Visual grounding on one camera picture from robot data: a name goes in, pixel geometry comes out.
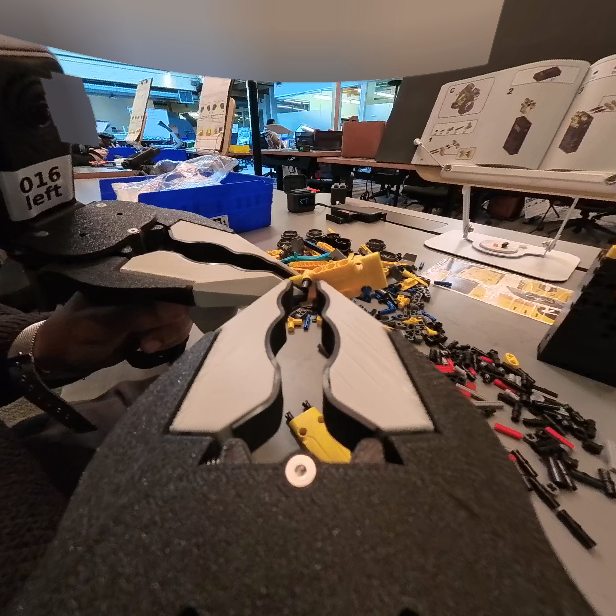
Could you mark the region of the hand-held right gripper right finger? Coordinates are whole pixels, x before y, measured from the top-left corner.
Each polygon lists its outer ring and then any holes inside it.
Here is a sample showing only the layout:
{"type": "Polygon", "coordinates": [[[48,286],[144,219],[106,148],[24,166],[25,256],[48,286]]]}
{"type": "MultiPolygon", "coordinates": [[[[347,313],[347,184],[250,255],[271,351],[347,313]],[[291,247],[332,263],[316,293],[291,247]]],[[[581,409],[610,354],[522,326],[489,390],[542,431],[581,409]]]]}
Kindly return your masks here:
{"type": "Polygon", "coordinates": [[[317,283],[323,414],[349,450],[366,438],[430,434],[432,418],[396,349],[392,332],[326,282],[317,283]]]}

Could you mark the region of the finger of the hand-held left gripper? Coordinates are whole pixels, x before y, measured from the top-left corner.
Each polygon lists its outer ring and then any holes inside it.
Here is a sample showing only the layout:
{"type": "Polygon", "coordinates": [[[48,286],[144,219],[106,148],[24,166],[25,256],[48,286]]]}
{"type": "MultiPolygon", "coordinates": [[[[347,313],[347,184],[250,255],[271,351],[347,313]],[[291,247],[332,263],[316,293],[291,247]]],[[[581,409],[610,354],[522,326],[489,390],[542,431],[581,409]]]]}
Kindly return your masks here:
{"type": "Polygon", "coordinates": [[[170,250],[130,258],[120,266],[124,275],[136,274],[192,289],[196,306],[246,307],[294,276],[294,272],[263,251],[223,250],[204,261],[170,250]]]}
{"type": "Polygon", "coordinates": [[[269,272],[280,278],[296,273],[241,235],[228,230],[181,220],[169,227],[172,251],[198,263],[227,264],[252,272],[269,272]]]}

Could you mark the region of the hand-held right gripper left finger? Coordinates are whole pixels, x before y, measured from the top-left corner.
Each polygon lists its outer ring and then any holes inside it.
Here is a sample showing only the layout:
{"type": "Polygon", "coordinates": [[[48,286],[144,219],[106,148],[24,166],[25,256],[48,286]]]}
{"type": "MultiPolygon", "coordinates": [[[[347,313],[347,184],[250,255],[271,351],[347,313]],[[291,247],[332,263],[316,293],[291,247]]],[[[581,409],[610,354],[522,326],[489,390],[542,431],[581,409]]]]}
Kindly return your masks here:
{"type": "Polygon", "coordinates": [[[283,416],[276,354],[287,340],[293,299],[286,280],[221,326],[170,424],[171,434],[233,437],[257,450],[278,431],[283,416]]]}

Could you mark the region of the yellow panel brick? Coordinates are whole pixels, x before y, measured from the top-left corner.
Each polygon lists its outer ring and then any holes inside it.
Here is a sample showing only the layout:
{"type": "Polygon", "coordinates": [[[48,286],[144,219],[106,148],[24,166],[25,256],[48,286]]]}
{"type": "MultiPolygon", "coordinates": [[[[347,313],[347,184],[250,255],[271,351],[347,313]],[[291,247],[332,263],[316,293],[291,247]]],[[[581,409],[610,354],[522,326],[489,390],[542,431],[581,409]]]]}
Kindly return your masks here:
{"type": "Polygon", "coordinates": [[[310,410],[302,411],[294,417],[294,421],[287,426],[303,449],[322,463],[350,463],[350,450],[332,437],[324,416],[316,407],[312,405],[310,410]]]}

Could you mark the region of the yellow brick assembly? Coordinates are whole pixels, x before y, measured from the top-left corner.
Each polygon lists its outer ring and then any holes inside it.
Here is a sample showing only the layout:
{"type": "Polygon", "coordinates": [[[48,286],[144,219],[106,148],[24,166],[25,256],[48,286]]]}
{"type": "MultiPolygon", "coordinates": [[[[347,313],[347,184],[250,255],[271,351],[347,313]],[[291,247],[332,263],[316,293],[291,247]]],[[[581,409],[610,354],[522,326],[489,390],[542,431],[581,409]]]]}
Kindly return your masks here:
{"type": "Polygon", "coordinates": [[[358,297],[364,287],[383,289],[388,285],[378,252],[322,262],[318,267],[298,273],[290,280],[300,288],[304,277],[312,278],[312,287],[316,282],[324,282],[349,299],[358,297]]]}

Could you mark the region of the person's left hand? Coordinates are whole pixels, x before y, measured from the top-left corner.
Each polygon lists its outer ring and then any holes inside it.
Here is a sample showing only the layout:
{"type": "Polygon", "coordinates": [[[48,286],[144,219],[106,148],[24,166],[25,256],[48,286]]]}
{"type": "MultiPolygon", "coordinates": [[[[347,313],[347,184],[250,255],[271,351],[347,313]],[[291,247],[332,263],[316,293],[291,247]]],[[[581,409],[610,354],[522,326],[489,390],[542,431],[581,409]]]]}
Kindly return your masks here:
{"type": "Polygon", "coordinates": [[[174,348],[192,327],[183,305],[95,305],[77,293],[39,327],[32,355],[46,376],[81,378],[119,364],[134,350],[150,355],[174,348]]]}

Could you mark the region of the blue storage bin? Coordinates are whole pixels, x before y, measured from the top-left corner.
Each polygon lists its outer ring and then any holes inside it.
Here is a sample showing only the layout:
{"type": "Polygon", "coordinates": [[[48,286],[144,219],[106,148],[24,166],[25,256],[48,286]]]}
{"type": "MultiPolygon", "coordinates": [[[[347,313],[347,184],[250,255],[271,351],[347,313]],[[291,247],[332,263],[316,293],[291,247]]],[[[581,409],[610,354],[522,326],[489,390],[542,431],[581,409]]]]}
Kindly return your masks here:
{"type": "Polygon", "coordinates": [[[217,220],[240,234],[271,225],[274,188],[272,178],[229,173],[219,184],[146,193],[138,201],[217,220]]]}
{"type": "MultiPolygon", "coordinates": [[[[136,153],[141,153],[130,146],[118,146],[109,148],[107,153],[107,161],[114,161],[117,158],[129,158],[136,153]]],[[[188,160],[186,150],[182,149],[161,149],[161,151],[152,159],[152,165],[161,160],[171,160],[183,162],[188,160]]]]}

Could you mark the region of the clear plastic bag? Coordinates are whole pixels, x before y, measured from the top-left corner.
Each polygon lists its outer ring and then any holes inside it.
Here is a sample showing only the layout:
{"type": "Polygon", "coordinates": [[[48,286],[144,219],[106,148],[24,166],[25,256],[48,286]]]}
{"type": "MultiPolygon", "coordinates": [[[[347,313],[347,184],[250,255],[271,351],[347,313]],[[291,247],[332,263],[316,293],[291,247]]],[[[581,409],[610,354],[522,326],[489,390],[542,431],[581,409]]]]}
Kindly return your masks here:
{"type": "Polygon", "coordinates": [[[171,161],[163,160],[155,170],[165,171],[134,181],[112,181],[110,187],[118,200],[138,201],[145,193],[204,188],[219,185],[237,166],[237,159],[222,155],[204,155],[187,161],[179,161],[171,168],[171,161]]]}

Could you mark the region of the black pole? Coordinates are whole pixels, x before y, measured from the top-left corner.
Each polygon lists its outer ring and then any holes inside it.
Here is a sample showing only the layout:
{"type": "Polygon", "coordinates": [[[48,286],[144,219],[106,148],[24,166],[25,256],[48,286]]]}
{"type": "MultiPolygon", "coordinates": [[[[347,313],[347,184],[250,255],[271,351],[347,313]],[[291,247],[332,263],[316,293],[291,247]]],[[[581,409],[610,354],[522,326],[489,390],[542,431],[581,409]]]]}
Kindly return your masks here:
{"type": "Polygon", "coordinates": [[[252,139],[253,169],[256,176],[262,176],[263,172],[261,156],[261,132],[259,123],[259,99],[257,83],[251,80],[246,81],[246,90],[252,139]]]}

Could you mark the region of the white sign board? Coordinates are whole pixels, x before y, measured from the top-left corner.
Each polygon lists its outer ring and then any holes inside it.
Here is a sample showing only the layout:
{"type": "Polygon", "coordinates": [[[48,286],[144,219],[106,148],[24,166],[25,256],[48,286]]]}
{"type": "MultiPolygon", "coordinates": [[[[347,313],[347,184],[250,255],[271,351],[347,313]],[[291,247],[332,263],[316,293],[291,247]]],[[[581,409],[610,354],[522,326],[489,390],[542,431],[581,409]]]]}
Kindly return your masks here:
{"type": "Polygon", "coordinates": [[[146,78],[137,84],[131,117],[126,134],[126,142],[132,147],[139,147],[147,121],[147,105],[150,97],[152,78],[146,78]]]}
{"type": "Polygon", "coordinates": [[[235,117],[233,79],[205,76],[198,104],[195,151],[197,155],[226,155],[235,117]]]}

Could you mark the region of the background wooden desk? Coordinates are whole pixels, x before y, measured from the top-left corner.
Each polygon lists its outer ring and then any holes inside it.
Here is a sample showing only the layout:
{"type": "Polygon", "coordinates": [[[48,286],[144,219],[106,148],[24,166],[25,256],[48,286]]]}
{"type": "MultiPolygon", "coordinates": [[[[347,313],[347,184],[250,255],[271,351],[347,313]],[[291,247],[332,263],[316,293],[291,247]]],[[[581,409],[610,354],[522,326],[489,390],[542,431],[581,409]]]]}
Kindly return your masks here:
{"type": "Polygon", "coordinates": [[[415,171],[418,166],[403,163],[389,163],[376,161],[369,158],[349,158],[343,157],[340,150],[311,150],[299,151],[297,149],[265,149],[261,150],[263,157],[277,158],[312,158],[318,163],[328,165],[352,166],[352,167],[370,167],[378,169],[393,169],[400,171],[415,171]]]}

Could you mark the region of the pile of black red pins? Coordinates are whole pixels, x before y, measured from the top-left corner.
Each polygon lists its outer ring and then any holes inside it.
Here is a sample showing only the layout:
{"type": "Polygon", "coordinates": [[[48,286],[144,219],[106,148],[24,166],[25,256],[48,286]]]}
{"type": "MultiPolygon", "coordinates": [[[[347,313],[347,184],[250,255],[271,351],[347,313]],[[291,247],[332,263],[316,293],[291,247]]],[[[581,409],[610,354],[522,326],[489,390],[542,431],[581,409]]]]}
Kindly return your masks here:
{"type": "Polygon", "coordinates": [[[509,411],[509,423],[494,421],[493,430],[512,445],[508,457],[526,489],[535,495],[587,551],[597,547],[569,514],[558,494],[580,486],[615,501],[615,443],[597,438],[596,421],[537,384],[512,354],[484,352],[447,342],[428,329],[427,358],[486,418],[509,411]]]}

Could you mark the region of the yellow black sticker sheet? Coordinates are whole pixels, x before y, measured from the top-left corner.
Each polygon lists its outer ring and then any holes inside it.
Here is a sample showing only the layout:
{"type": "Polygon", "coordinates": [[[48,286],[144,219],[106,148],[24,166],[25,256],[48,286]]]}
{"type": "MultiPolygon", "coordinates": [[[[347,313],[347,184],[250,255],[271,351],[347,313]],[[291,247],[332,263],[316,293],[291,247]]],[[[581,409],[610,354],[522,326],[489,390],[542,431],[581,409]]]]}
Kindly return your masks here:
{"type": "Polygon", "coordinates": [[[446,258],[421,271],[433,285],[507,312],[552,325],[573,291],[493,267],[446,258]]]}

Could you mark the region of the dark grey desk divider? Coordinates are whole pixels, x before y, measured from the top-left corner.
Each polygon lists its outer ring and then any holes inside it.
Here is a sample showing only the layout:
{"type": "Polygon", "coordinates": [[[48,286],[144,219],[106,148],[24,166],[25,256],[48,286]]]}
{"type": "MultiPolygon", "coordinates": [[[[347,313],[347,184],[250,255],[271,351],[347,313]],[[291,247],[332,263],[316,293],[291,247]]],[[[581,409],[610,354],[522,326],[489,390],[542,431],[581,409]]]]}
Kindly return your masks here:
{"type": "Polygon", "coordinates": [[[614,53],[615,1],[505,1],[485,65],[402,79],[376,161],[411,163],[413,141],[448,82],[540,60],[594,63],[614,53]]]}

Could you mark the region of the black brick tower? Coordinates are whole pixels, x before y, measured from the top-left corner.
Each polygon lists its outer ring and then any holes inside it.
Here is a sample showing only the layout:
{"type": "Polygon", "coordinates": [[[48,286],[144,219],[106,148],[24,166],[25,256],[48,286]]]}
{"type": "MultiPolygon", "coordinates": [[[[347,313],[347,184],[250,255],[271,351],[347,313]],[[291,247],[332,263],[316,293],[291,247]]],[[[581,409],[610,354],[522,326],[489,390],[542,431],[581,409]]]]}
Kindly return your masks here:
{"type": "Polygon", "coordinates": [[[599,253],[536,358],[615,387],[615,245],[599,253]]]}

